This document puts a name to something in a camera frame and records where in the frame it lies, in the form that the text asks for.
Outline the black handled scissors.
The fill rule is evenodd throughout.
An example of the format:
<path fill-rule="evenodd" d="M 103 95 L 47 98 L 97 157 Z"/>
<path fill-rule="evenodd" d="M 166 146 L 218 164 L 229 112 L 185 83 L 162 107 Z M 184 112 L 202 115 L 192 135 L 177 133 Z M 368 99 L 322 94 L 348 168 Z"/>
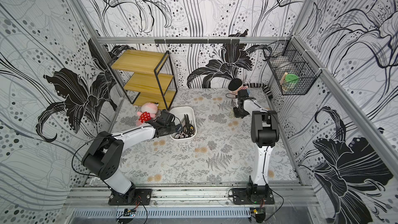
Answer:
<path fill-rule="evenodd" d="M 184 115 L 183 133 L 187 137 L 192 137 L 195 134 L 195 127 L 191 124 L 188 114 Z"/>

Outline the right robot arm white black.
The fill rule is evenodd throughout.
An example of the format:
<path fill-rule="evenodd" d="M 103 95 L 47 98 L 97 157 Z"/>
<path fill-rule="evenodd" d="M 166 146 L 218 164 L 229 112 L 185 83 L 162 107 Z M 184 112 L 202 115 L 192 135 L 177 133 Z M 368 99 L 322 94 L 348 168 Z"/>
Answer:
<path fill-rule="evenodd" d="M 277 113 L 262 107 L 255 98 L 249 96 L 246 89 L 238 91 L 237 107 L 233 111 L 236 118 L 251 117 L 251 140 L 257 147 L 248 191 L 251 194 L 265 194 L 269 189 L 271 154 L 280 136 Z"/>

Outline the white plastic storage box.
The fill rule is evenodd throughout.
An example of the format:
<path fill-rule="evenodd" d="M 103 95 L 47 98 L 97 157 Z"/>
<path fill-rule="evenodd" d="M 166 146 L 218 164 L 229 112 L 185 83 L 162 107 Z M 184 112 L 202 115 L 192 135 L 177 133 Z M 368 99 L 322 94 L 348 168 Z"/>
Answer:
<path fill-rule="evenodd" d="M 193 108 L 189 107 L 189 106 L 180 106 L 180 107 L 174 107 L 170 110 L 170 113 L 174 114 L 176 116 L 176 120 L 175 123 L 180 122 L 180 124 L 182 124 L 182 126 L 184 125 L 184 115 L 188 114 L 189 115 L 189 119 L 191 121 L 191 124 L 195 127 L 195 134 L 192 137 L 187 137 L 185 139 L 179 139 L 176 140 L 174 138 L 172 138 L 172 136 L 174 134 L 171 134 L 171 138 L 175 141 L 192 141 L 197 133 L 197 126 L 195 123 L 195 115 L 194 115 L 194 111 Z"/>

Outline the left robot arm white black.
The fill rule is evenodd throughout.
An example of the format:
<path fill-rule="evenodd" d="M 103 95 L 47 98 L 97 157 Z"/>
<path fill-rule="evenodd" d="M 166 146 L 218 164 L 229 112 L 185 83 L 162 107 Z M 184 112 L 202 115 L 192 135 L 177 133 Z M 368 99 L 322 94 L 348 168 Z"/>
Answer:
<path fill-rule="evenodd" d="M 82 158 L 82 165 L 102 180 L 113 192 L 132 194 L 135 185 L 120 171 L 122 153 L 140 142 L 182 131 L 181 121 L 163 110 L 154 120 L 149 120 L 130 130 L 110 134 L 101 132 L 93 140 Z"/>

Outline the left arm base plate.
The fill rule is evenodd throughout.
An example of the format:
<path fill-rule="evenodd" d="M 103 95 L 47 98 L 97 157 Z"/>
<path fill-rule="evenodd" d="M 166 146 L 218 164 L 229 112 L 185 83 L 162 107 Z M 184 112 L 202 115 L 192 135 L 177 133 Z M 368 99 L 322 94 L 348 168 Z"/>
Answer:
<path fill-rule="evenodd" d="M 125 194 L 111 190 L 111 195 L 108 204 L 111 206 L 121 205 L 144 205 L 150 204 L 152 196 L 152 189 L 134 188 L 127 191 Z"/>

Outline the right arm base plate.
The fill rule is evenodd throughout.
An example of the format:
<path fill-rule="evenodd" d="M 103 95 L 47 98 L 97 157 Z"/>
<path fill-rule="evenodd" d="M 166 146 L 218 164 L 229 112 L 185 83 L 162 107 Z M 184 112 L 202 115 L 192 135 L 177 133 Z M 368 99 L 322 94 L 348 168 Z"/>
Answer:
<path fill-rule="evenodd" d="M 232 188 L 228 192 L 228 197 L 232 198 L 235 205 L 274 205 L 275 198 L 271 189 L 268 189 L 267 194 L 254 193 L 246 188 Z"/>

